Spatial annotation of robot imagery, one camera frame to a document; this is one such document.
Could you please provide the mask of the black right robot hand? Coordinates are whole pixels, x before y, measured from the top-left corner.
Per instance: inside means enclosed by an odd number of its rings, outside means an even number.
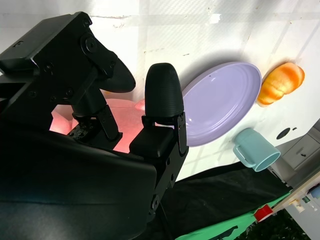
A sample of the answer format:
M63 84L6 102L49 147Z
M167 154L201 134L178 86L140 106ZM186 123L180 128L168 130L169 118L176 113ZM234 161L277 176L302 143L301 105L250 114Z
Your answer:
M153 64L129 153L103 91L136 81L87 13L38 23L0 55L0 237L132 240L174 186L189 151L178 74Z

